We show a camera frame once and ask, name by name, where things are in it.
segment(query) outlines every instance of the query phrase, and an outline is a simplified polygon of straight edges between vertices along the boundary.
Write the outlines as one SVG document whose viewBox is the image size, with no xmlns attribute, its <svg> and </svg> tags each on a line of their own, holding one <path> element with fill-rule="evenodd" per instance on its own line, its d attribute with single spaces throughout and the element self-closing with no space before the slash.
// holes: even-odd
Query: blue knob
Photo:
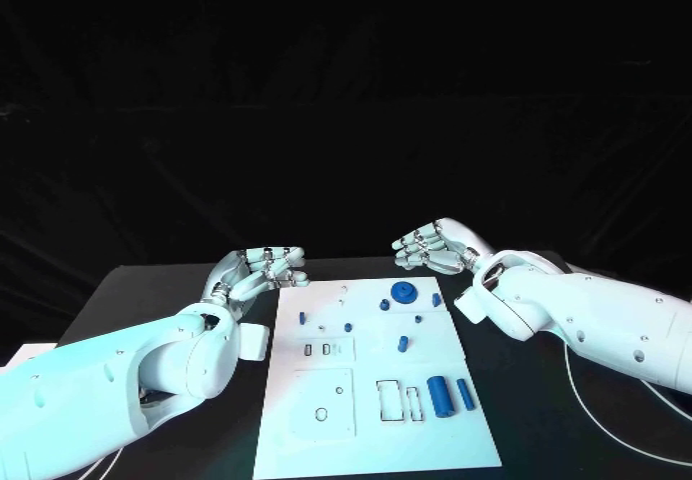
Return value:
<svg viewBox="0 0 692 480">
<path fill-rule="evenodd" d="M 414 303 L 418 298 L 418 290 L 414 285 L 408 282 L 397 282 L 393 285 L 393 298 L 400 303 Z"/>
<path fill-rule="evenodd" d="M 408 348 L 408 337 L 400 338 L 400 352 L 404 353 Z"/>
</svg>

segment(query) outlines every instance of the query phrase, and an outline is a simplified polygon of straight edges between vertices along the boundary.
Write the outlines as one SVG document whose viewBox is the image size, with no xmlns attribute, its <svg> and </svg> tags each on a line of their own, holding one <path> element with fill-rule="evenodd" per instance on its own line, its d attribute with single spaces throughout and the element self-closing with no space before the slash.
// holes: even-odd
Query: white robotic arm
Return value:
<svg viewBox="0 0 692 480">
<path fill-rule="evenodd" d="M 199 303 L 0 375 L 0 480 L 67 475 L 222 392 L 267 348 L 267 327 L 237 322 L 261 292 L 309 284 L 303 264 L 297 247 L 232 252 Z"/>
<path fill-rule="evenodd" d="M 393 244 L 395 262 L 473 272 L 454 301 L 469 320 L 488 316 L 516 340 L 553 332 L 574 352 L 612 369 L 692 394 L 692 305 L 638 285 L 560 268 L 532 252 L 495 253 L 452 219 Z"/>
</svg>

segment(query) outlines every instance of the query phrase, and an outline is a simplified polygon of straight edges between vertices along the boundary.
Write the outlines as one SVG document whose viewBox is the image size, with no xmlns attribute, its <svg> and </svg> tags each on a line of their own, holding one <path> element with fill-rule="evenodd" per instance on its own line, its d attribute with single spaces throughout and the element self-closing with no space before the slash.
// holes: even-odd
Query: table surface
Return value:
<svg viewBox="0 0 692 480">
<path fill-rule="evenodd" d="M 199 300 L 212 267 L 117 268 L 61 345 L 175 314 Z M 446 276 L 427 269 L 405 271 L 384 257 L 309 260 L 305 271 L 312 280 L 437 277 L 504 462 L 502 468 L 365 477 L 691 478 L 689 468 L 632 452 L 593 424 L 571 391 L 560 339 L 541 333 L 522 343 L 489 320 L 479 325 L 466 320 L 452 302 L 470 284 L 469 273 Z M 243 321 L 273 328 L 277 302 L 279 292 L 264 293 Z M 639 380 L 574 355 L 571 359 L 580 393 L 604 426 L 643 450 L 692 461 L 692 422 L 669 410 Z M 253 478 L 269 365 L 269 359 L 238 364 L 222 394 L 126 447 L 108 480 Z"/>
</svg>

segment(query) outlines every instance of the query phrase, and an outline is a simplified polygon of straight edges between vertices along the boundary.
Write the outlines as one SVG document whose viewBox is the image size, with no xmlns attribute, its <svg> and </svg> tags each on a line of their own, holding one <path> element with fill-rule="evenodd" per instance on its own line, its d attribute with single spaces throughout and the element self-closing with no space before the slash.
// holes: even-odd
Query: white pegboard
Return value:
<svg viewBox="0 0 692 480">
<path fill-rule="evenodd" d="M 418 289 L 410 305 L 391 298 L 400 280 Z M 281 290 L 256 480 L 502 465 L 452 316 L 444 302 L 433 307 L 433 293 L 440 293 L 433 277 L 313 282 Z M 405 353 L 397 349 L 403 335 Z M 447 379 L 450 418 L 434 414 L 427 379 L 436 375 Z M 457 378 L 469 384 L 473 411 L 465 409 Z M 400 382 L 404 422 L 381 421 L 378 380 Z M 411 421 L 407 387 L 418 389 L 423 422 Z M 322 421 L 319 408 L 328 410 Z"/>
</svg>

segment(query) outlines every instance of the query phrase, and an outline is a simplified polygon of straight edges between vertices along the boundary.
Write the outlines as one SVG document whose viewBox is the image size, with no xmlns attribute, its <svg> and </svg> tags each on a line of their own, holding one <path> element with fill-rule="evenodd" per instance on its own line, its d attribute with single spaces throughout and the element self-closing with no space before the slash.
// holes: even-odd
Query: black background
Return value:
<svg viewBox="0 0 692 480">
<path fill-rule="evenodd" d="M 691 296 L 684 35 L 446 10 L 0 6 L 8 352 L 59 338 L 119 265 L 267 244 L 388 255 L 442 216 Z"/>
</svg>

